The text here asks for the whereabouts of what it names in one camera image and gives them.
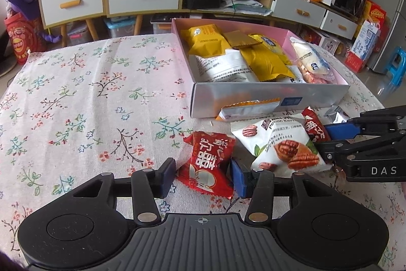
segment pink box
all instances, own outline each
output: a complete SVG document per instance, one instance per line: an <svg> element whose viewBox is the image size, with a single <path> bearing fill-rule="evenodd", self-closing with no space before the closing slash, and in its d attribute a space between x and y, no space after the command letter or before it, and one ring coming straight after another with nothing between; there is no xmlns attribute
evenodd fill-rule
<svg viewBox="0 0 406 271"><path fill-rule="evenodd" d="M180 37L180 31L196 26L215 24L221 32L240 30L245 34L261 34L276 39L285 53L296 59L296 53L289 38L297 37L289 30L242 23L236 21L211 19L173 19L172 32L176 34L182 49L177 50L180 59L182 78L188 89L190 115L192 118L216 117L221 108L233 103L251 100L280 98L281 103L275 111L330 107L337 105L349 89L348 83L333 69L337 84L279 83L279 82L212 82L197 83L189 67L189 46Z"/></svg>

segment drawer handle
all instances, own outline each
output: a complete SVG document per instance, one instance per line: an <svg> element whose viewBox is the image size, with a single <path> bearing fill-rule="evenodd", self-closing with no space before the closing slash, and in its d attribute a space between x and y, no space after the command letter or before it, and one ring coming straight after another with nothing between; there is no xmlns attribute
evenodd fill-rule
<svg viewBox="0 0 406 271"><path fill-rule="evenodd" d="M171 24L163 24L163 25L159 25L158 24L158 28L162 29L162 30L171 30L172 29L172 25Z"/></svg>
<svg viewBox="0 0 406 271"><path fill-rule="evenodd" d="M302 15L302 16L304 16L304 17L309 17L309 16L310 16L310 13L309 13L309 12L306 12L306 11L303 11L303 10L299 10L298 8L296 9L296 12L297 12L299 15Z"/></svg>
<svg viewBox="0 0 406 271"><path fill-rule="evenodd" d="M60 8L72 8L72 7L80 5L81 2L82 2L82 0L70 1L70 2L60 4L59 7Z"/></svg>

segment tablecloth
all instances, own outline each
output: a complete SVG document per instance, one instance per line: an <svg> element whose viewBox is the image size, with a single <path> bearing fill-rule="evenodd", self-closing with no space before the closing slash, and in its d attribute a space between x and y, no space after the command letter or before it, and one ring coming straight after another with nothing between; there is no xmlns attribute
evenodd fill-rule
<svg viewBox="0 0 406 271"><path fill-rule="evenodd" d="M190 118L179 47L174 35L164 34L29 55L0 100L1 250L24 262L17 242L24 218L99 173L127 177L157 169L167 157L179 167L191 153L184 136L194 130L230 133L227 123ZM324 56L351 85L340 104L351 117L382 107L354 74L327 52ZM346 183L330 172L317 178L386 221L390 241L380 265L406 268L401 185ZM162 215L239 212L244 217L248 204L235 195L230 200L202 195L177 180L167 198L157 200ZM117 210L132 218L129 199L119 199ZM287 210L287 200L276 198L274 217Z"/></svg>

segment cabinet leg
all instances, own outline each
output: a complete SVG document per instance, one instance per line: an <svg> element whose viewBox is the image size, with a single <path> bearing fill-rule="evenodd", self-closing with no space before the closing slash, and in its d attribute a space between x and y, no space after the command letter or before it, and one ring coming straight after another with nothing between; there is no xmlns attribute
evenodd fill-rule
<svg viewBox="0 0 406 271"><path fill-rule="evenodd" d="M143 23L143 16L142 16L142 14L139 14L139 15L137 15L137 20L135 21L134 36L140 34L142 23Z"/></svg>
<svg viewBox="0 0 406 271"><path fill-rule="evenodd" d="M93 24L93 20L92 19L86 19L86 24L87 24L87 27L89 28L90 34L93 37L93 40L94 41L99 40L99 36L97 34L95 25Z"/></svg>
<svg viewBox="0 0 406 271"><path fill-rule="evenodd" d="M68 46L68 34L66 32L66 24L60 26L60 34L62 35L62 47Z"/></svg>

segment red snack wrapper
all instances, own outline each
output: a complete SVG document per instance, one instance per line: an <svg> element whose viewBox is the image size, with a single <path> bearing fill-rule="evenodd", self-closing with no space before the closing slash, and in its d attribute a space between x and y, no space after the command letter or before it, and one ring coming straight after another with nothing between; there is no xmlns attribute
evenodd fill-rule
<svg viewBox="0 0 406 271"><path fill-rule="evenodd" d="M306 123L304 129L313 142L330 141L331 138L324 125L320 122L319 117L310 107L302 111Z"/></svg>
<svg viewBox="0 0 406 271"><path fill-rule="evenodd" d="M192 156L178 171L178 179L193 190L230 199L233 187L225 172L235 138L226 134L195 131L183 141L193 146Z"/></svg>

